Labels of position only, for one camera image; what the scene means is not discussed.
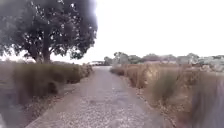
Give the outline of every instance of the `tree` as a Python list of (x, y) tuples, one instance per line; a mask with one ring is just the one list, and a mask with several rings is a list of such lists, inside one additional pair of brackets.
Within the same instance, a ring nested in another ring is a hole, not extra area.
[(130, 55), (130, 56), (128, 57), (128, 59), (129, 59), (129, 62), (130, 62), (131, 64), (137, 64), (137, 63), (139, 63), (139, 62), (141, 61), (141, 58), (138, 57), (138, 56), (136, 56), (136, 55)]
[(94, 45), (93, 0), (20, 0), (17, 16), (0, 16), (0, 53), (50, 61), (50, 55), (80, 59)]
[(106, 56), (106, 57), (104, 57), (104, 62), (105, 62), (105, 65), (111, 65), (113, 63), (113, 59)]
[(160, 60), (161, 60), (160, 57), (153, 53), (148, 54), (142, 58), (143, 62), (145, 62), (145, 61), (160, 61)]
[(115, 52), (114, 57), (115, 64), (130, 64), (128, 55), (123, 52)]
[(190, 58), (188, 56), (178, 56), (177, 57), (177, 63), (182, 65), (182, 64), (189, 64), (190, 63)]
[(176, 61), (177, 58), (173, 56), (172, 54), (165, 55), (161, 57), (163, 61)]
[(187, 55), (187, 57), (189, 57), (189, 58), (199, 58), (199, 56), (196, 55), (196, 54), (194, 54), (194, 53), (189, 53), (189, 54)]

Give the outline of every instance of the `tall grass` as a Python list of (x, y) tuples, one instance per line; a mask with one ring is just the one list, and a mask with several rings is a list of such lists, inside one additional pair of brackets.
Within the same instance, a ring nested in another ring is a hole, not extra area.
[(163, 104), (169, 99), (177, 88), (178, 72), (173, 69), (160, 70), (152, 82), (152, 94), (155, 100)]
[(57, 94), (67, 83), (77, 83), (90, 74), (88, 66), (73, 64), (16, 64), (13, 80), (19, 91), (20, 99), (26, 97), (45, 97)]
[(110, 72), (114, 73), (116, 75), (119, 75), (119, 76), (123, 76), (124, 75), (124, 68), (123, 67), (112, 67), (110, 69)]
[(126, 65), (119, 71), (129, 78), (132, 87), (143, 88), (145, 94), (150, 94), (147, 99), (149, 103), (153, 99), (153, 107), (170, 115), (176, 122), (195, 126), (210, 121), (208, 118), (215, 118), (211, 117), (211, 112), (220, 102), (217, 101), (220, 100), (217, 88), (223, 79), (220, 74), (191, 67), (153, 64)]

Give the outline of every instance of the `sky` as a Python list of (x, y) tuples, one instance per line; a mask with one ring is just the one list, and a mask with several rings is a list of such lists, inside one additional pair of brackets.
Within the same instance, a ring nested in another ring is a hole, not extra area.
[(83, 59), (103, 60), (121, 51), (144, 56), (224, 54), (223, 0), (97, 0), (98, 34)]

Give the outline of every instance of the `shrub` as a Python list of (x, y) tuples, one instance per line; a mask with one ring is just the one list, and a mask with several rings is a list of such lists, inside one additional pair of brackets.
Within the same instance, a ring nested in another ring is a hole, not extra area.
[(212, 116), (211, 111), (216, 109), (215, 103), (218, 101), (220, 96), (218, 95), (218, 88), (221, 85), (221, 76), (213, 73), (203, 73), (198, 78), (193, 88), (193, 99), (192, 99), (192, 123), (193, 125), (199, 124), (204, 125), (205, 122), (211, 121), (210, 119), (216, 120), (216, 116)]
[(158, 55), (153, 54), (153, 53), (148, 54), (142, 58), (143, 62), (145, 62), (145, 61), (160, 61), (160, 60), (161, 60), (161, 58)]
[(144, 65), (129, 65), (126, 67), (125, 76), (131, 82), (132, 87), (144, 88), (145, 87), (145, 71), (147, 67)]
[(171, 97), (177, 86), (178, 71), (174, 69), (160, 69), (152, 82), (152, 94), (155, 100), (166, 100)]
[(58, 93), (58, 89), (66, 83), (79, 82), (84, 76), (84, 69), (73, 64), (21, 63), (15, 66), (13, 79), (21, 100), (44, 97)]
[(88, 64), (83, 64), (81, 66), (80, 72), (82, 74), (83, 77), (88, 77), (90, 75), (91, 72), (93, 72), (92, 66), (88, 65)]
[(116, 75), (119, 75), (119, 76), (123, 76), (124, 75), (124, 68), (123, 67), (112, 67), (110, 69), (110, 72), (114, 73)]

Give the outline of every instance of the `dirt path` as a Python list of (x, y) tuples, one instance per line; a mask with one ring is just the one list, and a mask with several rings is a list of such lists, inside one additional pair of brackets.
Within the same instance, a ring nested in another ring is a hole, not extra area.
[(146, 110), (145, 103), (130, 93), (125, 82), (95, 68), (74, 93), (32, 122), (27, 128), (167, 128), (158, 113)]

